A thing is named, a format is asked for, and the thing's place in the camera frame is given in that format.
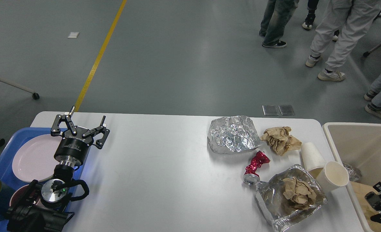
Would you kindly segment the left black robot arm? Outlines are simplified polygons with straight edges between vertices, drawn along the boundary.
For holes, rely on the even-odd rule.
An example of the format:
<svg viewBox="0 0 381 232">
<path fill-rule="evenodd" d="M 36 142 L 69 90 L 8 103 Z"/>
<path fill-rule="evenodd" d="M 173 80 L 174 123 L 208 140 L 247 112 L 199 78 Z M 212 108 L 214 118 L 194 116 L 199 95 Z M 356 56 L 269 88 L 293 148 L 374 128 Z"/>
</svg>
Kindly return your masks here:
<svg viewBox="0 0 381 232">
<path fill-rule="evenodd" d="M 103 116 L 98 127 L 88 129 L 72 122 L 75 107 L 58 114 L 51 127 L 53 137 L 61 137 L 54 158 L 59 162 L 52 178 L 41 184 L 33 180 L 19 200 L 6 211 L 9 232 L 60 232 L 74 216 L 66 212 L 70 202 L 80 201 L 89 194 L 84 180 L 75 180 L 74 172 L 81 167 L 92 146 L 102 149 L 110 131 Z"/>
</svg>

